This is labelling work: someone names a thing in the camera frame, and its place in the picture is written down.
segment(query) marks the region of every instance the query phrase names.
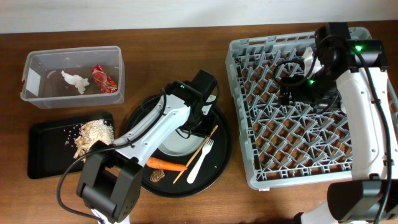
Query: wooden chopstick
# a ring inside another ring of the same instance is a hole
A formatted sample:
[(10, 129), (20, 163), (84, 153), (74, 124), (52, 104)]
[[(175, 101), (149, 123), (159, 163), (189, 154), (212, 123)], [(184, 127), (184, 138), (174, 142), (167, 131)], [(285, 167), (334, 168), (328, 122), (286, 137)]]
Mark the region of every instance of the wooden chopstick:
[[(193, 159), (198, 155), (198, 153), (201, 151), (202, 147), (206, 144), (206, 142), (210, 139), (210, 137), (213, 135), (213, 133), (217, 130), (218, 125), (216, 125), (212, 132), (210, 133), (210, 135), (202, 142), (202, 144), (199, 146), (199, 148), (197, 149), (197, 151), (193, 154), (193, 156), (191, 157), (191, 159), (187, 162), (186, 167), (188, 167), (191, 162), (193, 161)], [(180, 174), (175, 178), (175, 180), (173, 181), (173, 184), (176, 183), (176, 181), (178, 181), (178, 179), (181, 177), (181, 175), (184, 173), (184, 171), (181, 171)]]

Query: carrot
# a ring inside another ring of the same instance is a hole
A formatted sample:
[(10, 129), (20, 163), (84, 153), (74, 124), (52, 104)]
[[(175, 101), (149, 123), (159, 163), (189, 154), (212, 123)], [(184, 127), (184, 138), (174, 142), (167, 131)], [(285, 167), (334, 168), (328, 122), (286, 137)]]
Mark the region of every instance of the carrot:
[(163, 161), (161, 159), (156, 159), (154, 157), (150, 157), (148, 159), (147, 166), (154, 169), (164, 169), (172, 171), (185, 171), (187, 169), (187, 167), (182, 164), (175, 164), (172, 162)]

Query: white fork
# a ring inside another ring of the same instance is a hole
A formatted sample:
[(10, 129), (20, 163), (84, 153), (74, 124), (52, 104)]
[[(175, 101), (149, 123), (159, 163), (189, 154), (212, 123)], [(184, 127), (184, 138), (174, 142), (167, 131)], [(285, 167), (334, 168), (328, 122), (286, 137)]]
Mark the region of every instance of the white fork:
[(203, 160), (205, 159), (205, 156), (210, 152), (211, 147), (213, 146), (214, 141), (209, 139), (206, 144), (203, 146), (203, 148), (201, 149), (201, 155), (200, 158), (198, 160), (198, 162), (195, 164), (195, 166), (193, 167), (191, 173), (189, 173), (188, 178), (187, 178), (187, 182), (189, 184), (192, 184), (199, 172), (200, 166), (203, 163)]

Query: plastic bin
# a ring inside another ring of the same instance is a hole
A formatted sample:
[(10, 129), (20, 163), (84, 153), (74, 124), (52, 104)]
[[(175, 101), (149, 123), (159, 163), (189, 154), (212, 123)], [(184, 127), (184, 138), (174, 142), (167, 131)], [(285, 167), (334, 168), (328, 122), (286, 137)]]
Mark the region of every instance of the plastic bin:
[[(101, 65), (116, 84), (115, 93), (102, 93), (91, 70)], [(69, 85), (61, 71), (88, 78), (84, 94)], [(124, 63), (117, 46), (43, 50), (27, 56), (21, 99), (41, 109), (110, 105), (124, 102)]]
[[(363, 27), (350, 28), (352, 39), (371, 39)], [(351, 178), (351, 141), (341, 111), (313, 113), (305, 103), (279, 106), (279, 87), (271, 73), (284, 60), (302, 58), (315, 50), (314, 32), (234, 40), (226, 57), (229, 87), (239, 123), (244, 170), (248, 185), (269, 190)], [(303, 75), (296, 63), (280, 70)], [(397, 130), (398, 100), (388, 82), (390, 108)]]

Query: white background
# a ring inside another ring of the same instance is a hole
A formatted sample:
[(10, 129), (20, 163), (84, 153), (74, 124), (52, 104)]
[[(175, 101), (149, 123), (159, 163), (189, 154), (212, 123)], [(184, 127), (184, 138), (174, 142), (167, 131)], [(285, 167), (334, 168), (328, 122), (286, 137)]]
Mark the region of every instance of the white background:
[(398, 19), (398, 0), (0, 0), (0, 33)]

